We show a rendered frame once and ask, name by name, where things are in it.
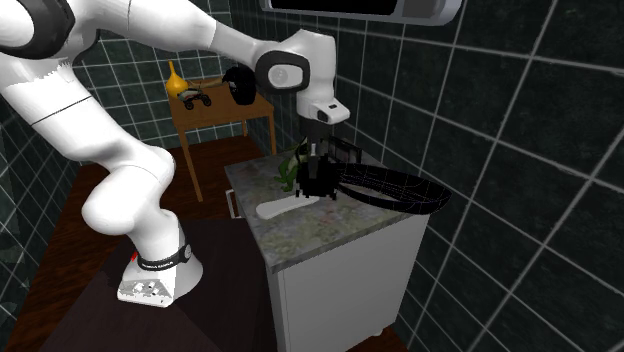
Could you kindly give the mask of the green plant figure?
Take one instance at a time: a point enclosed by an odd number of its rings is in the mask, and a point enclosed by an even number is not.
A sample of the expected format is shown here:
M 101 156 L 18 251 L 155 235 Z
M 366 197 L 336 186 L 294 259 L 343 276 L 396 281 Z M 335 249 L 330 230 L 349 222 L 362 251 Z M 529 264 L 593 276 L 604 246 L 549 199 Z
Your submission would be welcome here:
M 293 154 L 281 162 L 278 166 L 279 175 L 274 177 L 275 181 L 282 184 L 281 190 L 284 192 L 290 192 L 293 189 L 298 170 L 308 159 L 307 140 L 304 139 L 296 146 L 291 147 L 291 150 Z

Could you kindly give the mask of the flat white spatula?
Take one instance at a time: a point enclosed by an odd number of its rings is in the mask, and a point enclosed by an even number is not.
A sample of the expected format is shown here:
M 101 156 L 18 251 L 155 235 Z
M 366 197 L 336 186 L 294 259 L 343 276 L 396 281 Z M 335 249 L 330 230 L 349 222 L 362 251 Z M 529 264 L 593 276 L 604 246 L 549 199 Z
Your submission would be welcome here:
M 272 219 L 280 214 L 308 206 L 319 201 L 318 196 L 290 195 L 274 201 L 264 202 L 256 207 L 256 214 L 263 220 Z

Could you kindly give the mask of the wooden side table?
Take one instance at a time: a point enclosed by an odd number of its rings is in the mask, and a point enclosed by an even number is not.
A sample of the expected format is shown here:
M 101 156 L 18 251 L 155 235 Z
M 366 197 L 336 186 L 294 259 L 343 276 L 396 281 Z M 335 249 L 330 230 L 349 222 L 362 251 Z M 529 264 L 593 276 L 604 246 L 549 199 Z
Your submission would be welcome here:
M 275 155 L 277 147 L 274 126 L 274 107 L 260 94 L 256 94 L 255 100 L 251 105 L 238 105 L 231 96 L 227 83 L 224 82 L 220 85 L 221 79 L 216 79 L 214 80 L 215 86 L 204 87 L 202 89 L 202 91 L 210 97 L 212 104 L 206 106 L 202 102 L 199 102 L 198 105 L 194 105 L 193 109 L 188 110 L 185 107 L 184 101 L 180 100 L 178 95 L 183 92 L 183 88 L 188 89 L 190 84 L 177 75 L 172 61 L 169 61 L 168 65 L 170 76 L 165 87 L 168 94 L 172 120 L 177 130 L 197 200 L 202 202 L 203 196 L 190 154 L 186 131 L 240 121 L 242 123 L 243 135 L 246 136 L 247 120 L 267 117 L 271 154 Z

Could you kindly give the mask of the white cabinet with marble top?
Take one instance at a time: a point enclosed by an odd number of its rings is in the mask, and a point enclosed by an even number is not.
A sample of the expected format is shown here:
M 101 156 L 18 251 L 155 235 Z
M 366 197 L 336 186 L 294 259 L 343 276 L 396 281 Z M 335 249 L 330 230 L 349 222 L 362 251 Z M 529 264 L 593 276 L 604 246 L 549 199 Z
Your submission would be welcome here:
M 277 352 L 346 352 L 396 320 L 429 218 L 339 193 L 263 219 L 257 206 L 287 195 L 287 157 L 225 168 L 265 261 Z

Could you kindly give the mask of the dark robot stand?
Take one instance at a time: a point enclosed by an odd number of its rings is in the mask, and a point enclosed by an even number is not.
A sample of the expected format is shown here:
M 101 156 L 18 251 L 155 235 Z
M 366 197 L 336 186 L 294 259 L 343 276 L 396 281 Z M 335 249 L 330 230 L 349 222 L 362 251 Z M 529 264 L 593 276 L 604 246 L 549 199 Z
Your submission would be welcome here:
M 167 308 L 122 302 L 117 287 L 133 246 L 121 241 L 39 352 L 261 352 L 259 313 L 270 308 L 264 260 L 243 219 L 185 220 L 204 271 Z

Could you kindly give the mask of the black rectangular frame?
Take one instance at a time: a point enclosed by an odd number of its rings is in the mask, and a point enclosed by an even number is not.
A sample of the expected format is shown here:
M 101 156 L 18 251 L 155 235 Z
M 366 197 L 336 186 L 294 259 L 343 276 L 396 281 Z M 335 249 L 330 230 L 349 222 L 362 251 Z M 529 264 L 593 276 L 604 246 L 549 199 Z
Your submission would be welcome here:
M 360 163 L 362 159 L 361 148 L 336 136 L 329 137 L 328 154 L 332 160 L 341 163 Z

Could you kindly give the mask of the white wall fixture black panel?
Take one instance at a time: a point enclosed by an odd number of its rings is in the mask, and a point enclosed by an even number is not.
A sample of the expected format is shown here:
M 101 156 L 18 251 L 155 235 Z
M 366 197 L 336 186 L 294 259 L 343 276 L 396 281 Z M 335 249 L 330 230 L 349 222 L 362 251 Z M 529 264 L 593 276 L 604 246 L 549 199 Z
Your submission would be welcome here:
M 462 0 L 258 0 L 263 11 L 443 26 L 458 13 Z

